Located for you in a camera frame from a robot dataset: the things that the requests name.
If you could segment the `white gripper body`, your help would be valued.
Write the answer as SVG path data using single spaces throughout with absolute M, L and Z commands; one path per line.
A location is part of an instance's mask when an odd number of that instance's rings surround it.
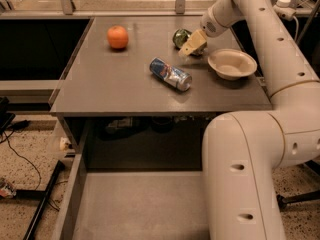
M 244 19 L 233 0 L 217 0 L 203 14 L 200 27 L 208 37 L 217 37 Z

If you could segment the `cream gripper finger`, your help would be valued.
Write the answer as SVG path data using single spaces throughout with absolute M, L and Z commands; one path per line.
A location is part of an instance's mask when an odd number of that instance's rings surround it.
M 207 36 L 202 29 L 195 30 L 182 45 L 180 56 L 201 55 L 207 45 Z

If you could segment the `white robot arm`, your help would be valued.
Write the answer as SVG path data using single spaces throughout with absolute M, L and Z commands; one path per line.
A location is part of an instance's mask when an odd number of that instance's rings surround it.
M 272 2 L 217 0 L 201 19 L 209 37 L 246 21 L 272 104 L 268 111 L 222 114 L 205 130 L 211 240 L 286 240 L 272 172 L 320 153 L 320 80 Z

